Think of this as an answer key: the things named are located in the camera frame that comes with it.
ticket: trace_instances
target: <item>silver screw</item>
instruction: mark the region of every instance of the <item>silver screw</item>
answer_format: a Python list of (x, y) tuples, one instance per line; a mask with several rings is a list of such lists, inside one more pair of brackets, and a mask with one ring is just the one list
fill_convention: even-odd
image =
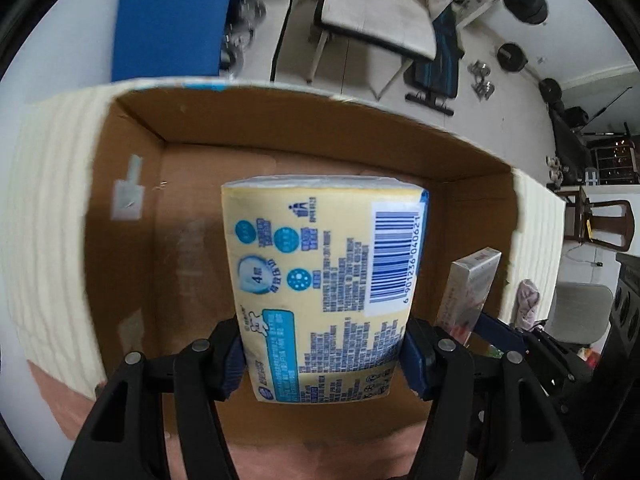
[(208, 339), (196, 339), (193, 343), (191, 343), (191, 349), (194, 352), (204, 352), (209, 348), (209, 340)]
[(522, 362), (522, 354), (520, 352), (511, 350), (507, 352), (507, 359), (509, 360), (510, 363), (519, 365)]
[(139, 363), (140, 359), (142, 359), (142, 354), (140, 352), (129, 352), (125, 355), (124, 362), (128, 365), (134, 365)]
[(451, 339), (441, 339), (438, 341), (438, 348), (443, 352), (453, 352), (456, 344)]

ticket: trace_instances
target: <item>yellow object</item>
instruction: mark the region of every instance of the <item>yellow object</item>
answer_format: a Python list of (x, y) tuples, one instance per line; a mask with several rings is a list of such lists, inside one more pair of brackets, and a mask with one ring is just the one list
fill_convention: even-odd
[(225, 184), (236, 311), (258, 400), (388, 392), (409, 315), (428, 194), (393, 178)]

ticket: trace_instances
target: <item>white box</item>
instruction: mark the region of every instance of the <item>white box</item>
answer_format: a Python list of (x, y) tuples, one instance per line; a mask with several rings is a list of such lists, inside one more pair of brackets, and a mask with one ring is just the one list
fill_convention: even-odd
[(436, 325), (466, 344), (494, 282), (500, 251), (485, 247), (451, 264)]

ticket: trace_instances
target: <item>bench leg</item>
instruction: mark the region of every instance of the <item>bench leg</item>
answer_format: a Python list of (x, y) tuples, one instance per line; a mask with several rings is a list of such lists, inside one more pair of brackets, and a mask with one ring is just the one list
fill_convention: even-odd
[(409, 70), (409, 67), (413, 63), (414, 63), (413, 59), (407, 59), (405, 60), (404, 63), (402, 63), (402, 66), (398, 69), (398, 71), (395, 74), (393, 74), (393, 77), (389, 80), (389, 82), (386, 85), (384, 85), (380, 93), (376, 95), (376, 101), (380, 101), (380, 98), (386, 93), (387, 90), (389, 90), (389, 88), (391, 88), (391, 85), (396, 82), (396, 79), (398, 79), (404, 72)]
[(318, 47), (316, 47), (316, 53), (314, 54), (314, 60), (311, 63), (311, 70), (309, 70), (309, 75), (306, 77), (306, 82), (311, 83), (316, 76), (316, 70), (318, 70), (318, 64), (320, 63), (320, 58), (322, 57), (322, 51), (324, 50), (324, 44), (326, 43), (326, 38), (329, 36), (329, 33), (326, 30), (322, 31), (320, 35), (320, 41), (318, 41)]

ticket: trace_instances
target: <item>tissue package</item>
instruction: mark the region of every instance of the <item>tissue package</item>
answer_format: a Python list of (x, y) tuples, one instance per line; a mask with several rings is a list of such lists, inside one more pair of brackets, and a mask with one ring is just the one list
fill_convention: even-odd
[(388, 392), (427, 204), (421, 187), (385, 177), (268, 176), (222, 187), (258, 400), (344, 402)]

